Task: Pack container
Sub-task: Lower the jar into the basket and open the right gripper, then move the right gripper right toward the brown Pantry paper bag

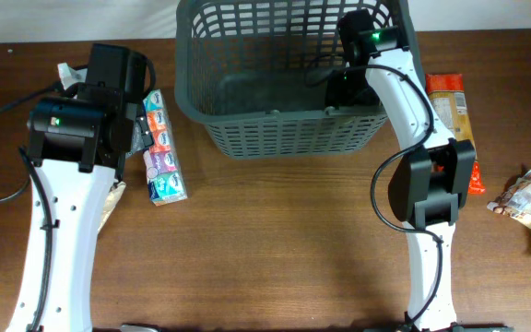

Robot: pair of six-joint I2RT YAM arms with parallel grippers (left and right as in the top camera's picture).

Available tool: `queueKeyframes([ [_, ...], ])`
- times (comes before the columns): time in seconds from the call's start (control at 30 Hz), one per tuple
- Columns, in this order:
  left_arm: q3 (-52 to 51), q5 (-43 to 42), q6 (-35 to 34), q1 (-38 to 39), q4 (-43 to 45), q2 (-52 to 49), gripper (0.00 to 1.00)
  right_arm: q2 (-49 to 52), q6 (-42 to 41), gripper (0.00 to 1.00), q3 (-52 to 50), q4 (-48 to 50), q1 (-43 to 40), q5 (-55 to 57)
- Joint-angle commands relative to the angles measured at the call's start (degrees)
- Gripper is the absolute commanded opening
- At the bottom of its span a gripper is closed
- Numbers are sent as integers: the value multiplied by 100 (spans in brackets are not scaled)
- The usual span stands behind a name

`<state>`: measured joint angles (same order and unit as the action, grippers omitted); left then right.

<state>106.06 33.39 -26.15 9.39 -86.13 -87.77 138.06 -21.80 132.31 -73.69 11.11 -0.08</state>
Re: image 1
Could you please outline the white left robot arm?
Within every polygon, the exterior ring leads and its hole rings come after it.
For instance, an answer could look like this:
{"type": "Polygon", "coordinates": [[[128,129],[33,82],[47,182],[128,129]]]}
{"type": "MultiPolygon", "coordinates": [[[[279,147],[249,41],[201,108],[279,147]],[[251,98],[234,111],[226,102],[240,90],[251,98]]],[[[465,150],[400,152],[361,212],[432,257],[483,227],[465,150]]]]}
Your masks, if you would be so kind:
{"type": "Polygon", "coordinates": [[[139,130],[153,144],[143,100],[152,62],[123,46],[93,44],[82,82],[41,99],[20,151],[31,179],[29,241],[10,331],[90,331],[90,287],[98,228],[124,177],[139,130]]]}

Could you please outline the grey plastic lattice basket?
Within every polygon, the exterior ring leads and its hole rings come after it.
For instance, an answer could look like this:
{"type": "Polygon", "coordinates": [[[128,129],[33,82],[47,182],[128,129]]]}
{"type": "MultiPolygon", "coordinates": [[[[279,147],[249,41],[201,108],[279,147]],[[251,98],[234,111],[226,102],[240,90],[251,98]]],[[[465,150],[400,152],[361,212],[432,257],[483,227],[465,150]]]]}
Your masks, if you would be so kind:
{"type": "Polygon", "coordinates": [[[175,99],[237,160],[349,153],[387,116],[362,73],[346,73],[343,17],[398,27],[419,53],[406,0],[182,1],[175,99]]]}

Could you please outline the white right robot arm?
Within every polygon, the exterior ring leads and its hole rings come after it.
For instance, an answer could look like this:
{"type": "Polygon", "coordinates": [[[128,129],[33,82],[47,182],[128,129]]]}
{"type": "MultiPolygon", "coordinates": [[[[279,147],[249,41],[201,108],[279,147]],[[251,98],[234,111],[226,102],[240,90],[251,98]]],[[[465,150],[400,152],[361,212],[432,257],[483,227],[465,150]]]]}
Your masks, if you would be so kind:
{"type": "Polygon", "coordinates": [[[399,150],[375,171],[396,166],[387,188],[396,221],[379,220],[405,234],[410,294],[403,331],[458,331],[452,295],[451,252],[476,157],[473,143],[457,139],[425,90],[407,29],[383,27],[366,9],[337,23],[352,85],[372,90],[394,129],[399,150]]]}

